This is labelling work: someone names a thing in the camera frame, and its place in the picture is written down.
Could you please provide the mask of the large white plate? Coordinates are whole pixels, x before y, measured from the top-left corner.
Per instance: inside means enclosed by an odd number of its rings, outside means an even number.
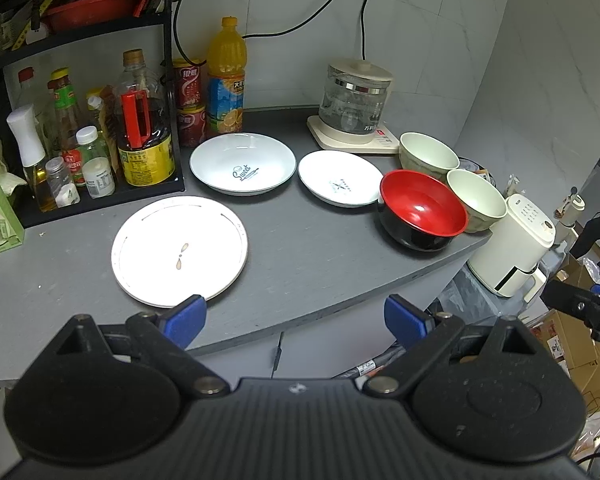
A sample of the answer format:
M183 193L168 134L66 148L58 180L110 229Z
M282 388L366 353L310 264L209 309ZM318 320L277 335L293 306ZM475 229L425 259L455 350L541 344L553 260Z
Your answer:
M193 295L225 292L246 264L248 236L233 211L200 196L157 200L126 220L111 247L120 287L132 298L170 309Z

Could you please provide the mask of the red and black bowl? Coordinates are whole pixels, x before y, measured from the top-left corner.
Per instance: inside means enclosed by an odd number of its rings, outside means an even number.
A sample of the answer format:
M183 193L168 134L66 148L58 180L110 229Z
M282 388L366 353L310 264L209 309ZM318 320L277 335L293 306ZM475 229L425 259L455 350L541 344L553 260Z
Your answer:
M379 185L380 225L401 246L438 252L468 226L460 199L441 181L413 170L393 170Z

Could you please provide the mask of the cream bowl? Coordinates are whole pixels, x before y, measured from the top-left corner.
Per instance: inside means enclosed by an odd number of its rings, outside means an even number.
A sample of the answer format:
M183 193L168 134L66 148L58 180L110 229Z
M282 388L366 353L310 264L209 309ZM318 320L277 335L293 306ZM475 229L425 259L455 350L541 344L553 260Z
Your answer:
M467 211L466 233L486 231L506 216L503 196L478 174L464 169L452 169L446 174L446 183Z
M452 148L432 136L404 132L399 142L398 156L403 169L444 181L449 171L460 168L460 159Z

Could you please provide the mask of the small white plate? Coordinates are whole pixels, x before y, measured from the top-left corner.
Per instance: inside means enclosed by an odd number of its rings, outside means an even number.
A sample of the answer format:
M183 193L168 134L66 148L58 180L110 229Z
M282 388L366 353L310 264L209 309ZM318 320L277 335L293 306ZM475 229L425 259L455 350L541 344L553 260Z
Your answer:
M300 160L298 174L315 197L332 206L360 208L379 197L382 173L358 155L316 151Z

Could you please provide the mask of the white deep plate blue script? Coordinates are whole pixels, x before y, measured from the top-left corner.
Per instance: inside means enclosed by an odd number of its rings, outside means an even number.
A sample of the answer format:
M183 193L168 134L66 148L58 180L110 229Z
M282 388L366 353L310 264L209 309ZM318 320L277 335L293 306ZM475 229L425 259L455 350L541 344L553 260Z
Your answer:
M256 196L275 190L296 172L294 153L259 133L227 133L204 141L189 157L192 174L212 190Z

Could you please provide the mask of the cream kettle base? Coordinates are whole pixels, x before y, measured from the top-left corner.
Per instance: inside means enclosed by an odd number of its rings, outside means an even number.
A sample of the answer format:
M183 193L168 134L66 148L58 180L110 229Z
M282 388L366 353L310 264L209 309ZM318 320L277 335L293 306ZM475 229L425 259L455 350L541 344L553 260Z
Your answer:
M395 155L399 151L399 140L384 125L372 133L347 133L329 127L317 115L310 116L306 125L323 150L357 155Z

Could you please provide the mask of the cardboard boxes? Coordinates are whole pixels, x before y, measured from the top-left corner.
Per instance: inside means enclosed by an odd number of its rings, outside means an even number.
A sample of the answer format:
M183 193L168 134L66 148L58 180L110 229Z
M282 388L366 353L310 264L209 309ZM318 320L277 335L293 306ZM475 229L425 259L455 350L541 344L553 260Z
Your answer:
M600 412L600 284L568 257L540 300L547 312L531 323L532 333L580 390L588 414Z

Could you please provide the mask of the white cap green bottle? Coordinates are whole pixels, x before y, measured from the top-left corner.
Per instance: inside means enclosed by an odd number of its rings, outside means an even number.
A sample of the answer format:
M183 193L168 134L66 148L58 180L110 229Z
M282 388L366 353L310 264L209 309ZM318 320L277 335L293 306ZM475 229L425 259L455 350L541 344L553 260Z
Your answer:
M93 166L93 162L97 162L98 168L111 168L107 143L95 126L81 128L76 133L76 142L79 145L83 171Z

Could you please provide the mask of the red can lower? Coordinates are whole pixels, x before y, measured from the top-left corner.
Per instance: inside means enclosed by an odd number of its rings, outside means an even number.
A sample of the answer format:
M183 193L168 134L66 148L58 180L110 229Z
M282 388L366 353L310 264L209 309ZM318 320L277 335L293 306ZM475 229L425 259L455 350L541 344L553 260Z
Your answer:
M178 140L181 146L196 148L206 140L207 113L204 104L178 110Z

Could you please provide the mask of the red can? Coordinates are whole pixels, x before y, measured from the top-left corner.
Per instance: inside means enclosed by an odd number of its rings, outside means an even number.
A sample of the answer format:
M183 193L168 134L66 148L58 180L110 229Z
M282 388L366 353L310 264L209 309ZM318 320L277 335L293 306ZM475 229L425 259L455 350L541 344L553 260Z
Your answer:
M182 58L173 61L175 96L179 108L197 106L202 103L201 67Z
M178 110L178 140L181 146L196 148L206 140L207 113L204 104Z

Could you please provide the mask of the glass electric kettle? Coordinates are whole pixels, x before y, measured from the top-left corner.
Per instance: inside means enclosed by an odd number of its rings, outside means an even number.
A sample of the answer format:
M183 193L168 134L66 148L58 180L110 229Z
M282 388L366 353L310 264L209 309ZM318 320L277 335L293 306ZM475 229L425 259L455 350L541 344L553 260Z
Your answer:
M370 134L379 125L393 74L358 58L335 58L327 66L318 117L344 133Z

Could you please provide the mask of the red can upper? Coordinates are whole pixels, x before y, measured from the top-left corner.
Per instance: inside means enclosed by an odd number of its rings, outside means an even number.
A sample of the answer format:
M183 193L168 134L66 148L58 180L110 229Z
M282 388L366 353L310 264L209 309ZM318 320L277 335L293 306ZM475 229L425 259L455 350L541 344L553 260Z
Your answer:
M202 103L201 67L182 58L173 61L175 96L179 108L197 106Z

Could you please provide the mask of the white cap oil sprayer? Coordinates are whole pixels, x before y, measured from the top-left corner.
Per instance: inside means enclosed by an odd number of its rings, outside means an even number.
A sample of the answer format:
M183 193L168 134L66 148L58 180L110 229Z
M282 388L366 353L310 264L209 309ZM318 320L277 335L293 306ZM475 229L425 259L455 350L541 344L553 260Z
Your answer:
M42 212L54 210L56 203L45 170L47 156L36 130L33 105L16 108L8 115L6 122L18 144L21 165L38 209Z

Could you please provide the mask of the orange juice bottle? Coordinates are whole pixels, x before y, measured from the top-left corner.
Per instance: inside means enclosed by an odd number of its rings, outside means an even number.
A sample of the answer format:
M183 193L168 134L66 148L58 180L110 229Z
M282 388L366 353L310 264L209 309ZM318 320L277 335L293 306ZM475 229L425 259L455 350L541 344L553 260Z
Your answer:
M237 24L234 16L224 16L207 51L207 119L212 136L242 130L247 47Z

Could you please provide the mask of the red basin on shelf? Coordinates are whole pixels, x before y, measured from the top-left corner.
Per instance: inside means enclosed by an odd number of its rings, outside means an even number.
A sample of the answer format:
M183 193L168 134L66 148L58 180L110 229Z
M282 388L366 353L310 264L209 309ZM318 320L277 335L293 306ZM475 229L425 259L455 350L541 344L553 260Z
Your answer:
M52 32L66 32L127 18L138 0L78 0L45 11L42 22Z

